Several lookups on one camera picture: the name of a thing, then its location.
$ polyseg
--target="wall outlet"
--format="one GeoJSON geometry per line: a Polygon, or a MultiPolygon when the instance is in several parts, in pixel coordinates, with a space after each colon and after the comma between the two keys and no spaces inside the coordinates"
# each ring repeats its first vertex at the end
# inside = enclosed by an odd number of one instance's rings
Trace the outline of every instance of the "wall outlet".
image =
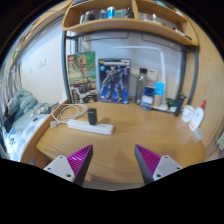
{"type": "Polygon", "coordinates": [[[38,61],[38,68],[40,68],[42,66],[41,61],[38,61]]]}
{"type": "Polygon", "coordinates": [[[42,66],[46,65],[46,58],[42,59],[42,66]]]}

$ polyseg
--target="wooden desk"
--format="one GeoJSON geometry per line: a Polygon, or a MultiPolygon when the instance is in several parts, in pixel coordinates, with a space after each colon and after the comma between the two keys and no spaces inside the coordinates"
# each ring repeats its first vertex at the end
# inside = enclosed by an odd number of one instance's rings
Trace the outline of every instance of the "wooden desk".
{"type": "MultiPolygon", "coordinates": [[[[186,123],[173,114],[145,111],[134,103],[89,103],[97,109],[100,123],[113,124],[112,135],[101,135],[70,129],[66,124],[49,127],[37,144],[37,149],[50,159],[68,156],[93,144],[93,157],[86,180],[116,183],[143,183],[134,155],[135,144],[152,150],[158,155],[169,155],[182,167],[204,160],[201,142],[195,143],[186,123]]],[[[68,109],[63,115],[76,113],[68,109]]],[[[87,113],[79,120],[88,120],[87,113]]]]}

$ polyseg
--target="pink object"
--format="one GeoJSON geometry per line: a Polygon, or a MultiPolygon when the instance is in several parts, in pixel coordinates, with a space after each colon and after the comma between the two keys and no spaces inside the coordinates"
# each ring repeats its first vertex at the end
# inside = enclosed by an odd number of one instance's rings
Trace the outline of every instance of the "pink object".
{"type": "Polygon", "coordinates": [[[93,145],[86,146],[85,148],[80,149],[67,157],[68,163],[75,173],[75,176],[79,173],[79,170],[82,167],[83,162],[85,161],[85,158],[92,146],[93,145]]]}
{"type": "Polygon", "coordinates": [[[161,156],[140,145],[136,145],[136,147],[139,150],[150,175],[153,177],[153,174],[159,164],[161,156]]]}

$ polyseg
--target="water bottle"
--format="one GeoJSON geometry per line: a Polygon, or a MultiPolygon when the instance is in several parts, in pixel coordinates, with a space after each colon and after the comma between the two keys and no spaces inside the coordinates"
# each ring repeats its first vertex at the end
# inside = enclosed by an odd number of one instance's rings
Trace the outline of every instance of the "water bottle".
{"type": "Polygon", "coordinates": [[[140,68],[140,75],[137,81],[137,91],[135,96],[135,103],[138,105],[141,104],[142,93],[144,92],[144,89],[147,86],[147,72],[148,69],[140,68]]]}

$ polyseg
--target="white cable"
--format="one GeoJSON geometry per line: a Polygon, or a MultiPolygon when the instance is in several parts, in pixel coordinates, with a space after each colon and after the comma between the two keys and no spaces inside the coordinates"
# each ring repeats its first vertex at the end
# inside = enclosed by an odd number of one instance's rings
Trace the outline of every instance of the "white cable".
{"type": "Polygon", "coordinates": [[[76,119],[77,117],[80,117],[80,116],[82,116],[83,114],[85,114],[86,112],[87,112],[87,110],[88,110],[88,106],[86,106],[85,104],[57,104],[57,105],[55,105],[53,108],[52,108],[52,110],[51,110],[51,115],[52,115],[52,117],[54,118],[54,120],[56,121],[56,124],[55,124],[55,122],[54,123],[51,123],[51,127],[56,127],[57,126],[57,124],[66,124],[69,120],[71,120],[71,119],[76,119]],[[57,116],[57,118],[54,116],[54,110],[56,109],[56,108],[58,108],[58,107],[60,107],[60,106],[66,106],[67,105],[67,107],[64,107],[61,111],[60,111],[60,113],[58,114],[58,116],[57,116]],[[83,110],[82,111],[80,111],[79,110],[79,108],[78,108],[78,106],[80,106],[80,107],[82,107],[83,108],[83,110]],[[77,114],[75,114],[75,115],[73,115],[73,116],[70,116],[70,117],[63,117],[62,116],[62,113],[65,111],[65,110],[67,110],[68,108],[75,108],[77,111],[78,111],[78,113],[77,114]]]}

